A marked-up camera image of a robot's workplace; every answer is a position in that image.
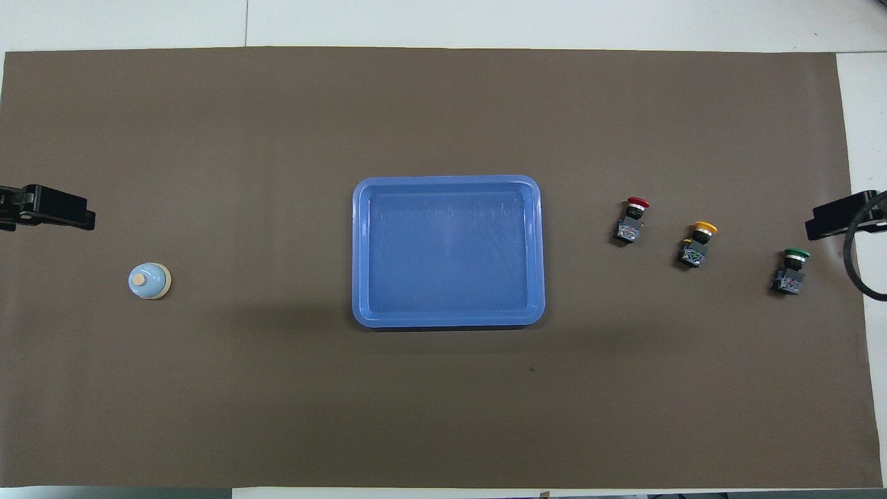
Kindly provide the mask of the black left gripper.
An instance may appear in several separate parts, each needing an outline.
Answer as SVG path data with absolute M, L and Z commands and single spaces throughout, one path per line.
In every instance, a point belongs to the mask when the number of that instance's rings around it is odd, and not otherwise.
M 25 205 L 25 218 L 22 217 Z M 63 225 L 95 230 L 96 214 L 87 199 L 41 184 L 1 186 L 1 230 L 16 231 L 19 225 Z

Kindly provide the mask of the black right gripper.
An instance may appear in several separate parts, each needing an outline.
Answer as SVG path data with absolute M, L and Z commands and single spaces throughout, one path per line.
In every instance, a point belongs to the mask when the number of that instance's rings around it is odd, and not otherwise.
M 863 216 L 863 231 L 886 231 L 886 193 L 869 189 L 812 208 L 812 218 L 805 221 L 807 239 L 821 240 L 845 234 L 853 217 L 871 200 L 875 200 L 875 204 Z

